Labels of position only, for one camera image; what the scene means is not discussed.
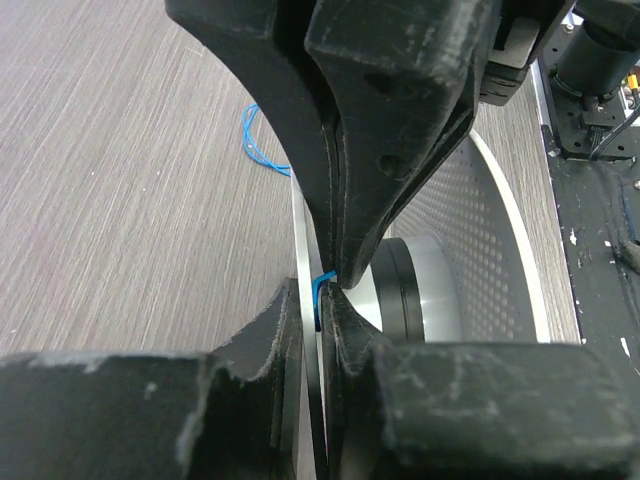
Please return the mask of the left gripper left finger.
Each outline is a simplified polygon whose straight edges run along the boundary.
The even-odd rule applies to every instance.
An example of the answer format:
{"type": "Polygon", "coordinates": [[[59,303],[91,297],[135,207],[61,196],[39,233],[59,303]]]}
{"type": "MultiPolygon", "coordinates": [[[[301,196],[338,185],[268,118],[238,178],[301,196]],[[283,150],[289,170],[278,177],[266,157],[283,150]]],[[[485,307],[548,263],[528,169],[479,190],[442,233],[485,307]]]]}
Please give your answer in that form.
{"type": "Polygon", "coordinates": [[[5,479],[292,479],[297,282],[210,352],[50,351],[1,360],[5,479]]]}

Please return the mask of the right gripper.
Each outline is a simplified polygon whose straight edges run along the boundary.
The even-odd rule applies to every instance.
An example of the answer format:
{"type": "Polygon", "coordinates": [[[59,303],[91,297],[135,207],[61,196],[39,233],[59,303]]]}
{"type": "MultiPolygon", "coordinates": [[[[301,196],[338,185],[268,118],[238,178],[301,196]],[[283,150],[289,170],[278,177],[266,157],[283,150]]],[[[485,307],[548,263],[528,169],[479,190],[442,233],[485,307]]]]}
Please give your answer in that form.
{"type": "Polygon", "coordinates": [[[479,101],[509,102],[574,1],[495,4],[496,17],[491,1],[316,5],[305,47],[339,114],[329,261],[342,287],[359,282],[390,223],[469,133],[479,101]]]}

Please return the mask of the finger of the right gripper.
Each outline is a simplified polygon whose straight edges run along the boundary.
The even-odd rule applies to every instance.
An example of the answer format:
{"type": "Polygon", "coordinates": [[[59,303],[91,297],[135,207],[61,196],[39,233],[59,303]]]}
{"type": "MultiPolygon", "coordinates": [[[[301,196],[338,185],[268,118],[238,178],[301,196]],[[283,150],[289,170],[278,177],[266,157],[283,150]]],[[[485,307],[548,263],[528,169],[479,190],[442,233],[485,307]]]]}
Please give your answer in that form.
{"type": "Polygon", "coordinates": [[[168,1],[167,15],[237,77],[283,147],[314,221],[325,270],[338,271],[337,107],[304,48],[312,1],[168,1]]]}

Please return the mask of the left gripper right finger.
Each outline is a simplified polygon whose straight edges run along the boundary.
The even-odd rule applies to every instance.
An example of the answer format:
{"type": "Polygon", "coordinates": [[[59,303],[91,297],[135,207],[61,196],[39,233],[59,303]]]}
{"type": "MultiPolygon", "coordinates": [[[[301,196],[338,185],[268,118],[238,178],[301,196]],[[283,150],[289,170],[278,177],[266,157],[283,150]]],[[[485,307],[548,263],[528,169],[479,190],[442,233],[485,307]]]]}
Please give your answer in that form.
{"type": "Polygon", "coordinates": [[[570,344],[393,344],[321,295],[332,479],[635,479],[639,424],[570,344]]]}

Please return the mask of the white cable spool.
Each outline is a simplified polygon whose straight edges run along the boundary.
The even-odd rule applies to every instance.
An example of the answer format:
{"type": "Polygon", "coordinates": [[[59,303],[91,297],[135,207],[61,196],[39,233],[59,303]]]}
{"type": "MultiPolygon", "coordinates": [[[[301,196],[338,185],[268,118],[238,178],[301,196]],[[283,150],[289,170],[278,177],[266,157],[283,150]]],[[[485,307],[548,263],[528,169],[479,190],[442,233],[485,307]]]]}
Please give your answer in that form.
{"type": "MultiPolygon", "coordinates": [[[[320,294],[333,280],[313,224],[292,189],[295,250],[316,476],[328,475],[320,294]]],[[[518,206],[494,155],[472,134],[446,160],[380,243],[353,308],[393,344],[548,344],[539,274],[518,206]]]]}

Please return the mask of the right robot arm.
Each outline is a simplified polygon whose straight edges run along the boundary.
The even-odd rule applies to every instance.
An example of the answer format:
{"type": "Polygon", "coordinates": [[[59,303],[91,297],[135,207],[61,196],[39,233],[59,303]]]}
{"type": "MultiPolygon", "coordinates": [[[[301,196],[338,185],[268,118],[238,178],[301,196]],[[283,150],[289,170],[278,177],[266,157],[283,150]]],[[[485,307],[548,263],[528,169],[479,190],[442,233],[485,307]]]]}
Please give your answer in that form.
{"type": "Polygon", "coordinates": [[[322,266],[355,286],[385,231],[552,48],[567,96],[609,100],[639,58],[635,1],[169,1],[168,17],[267,117],[314,221],[322,266]]]}

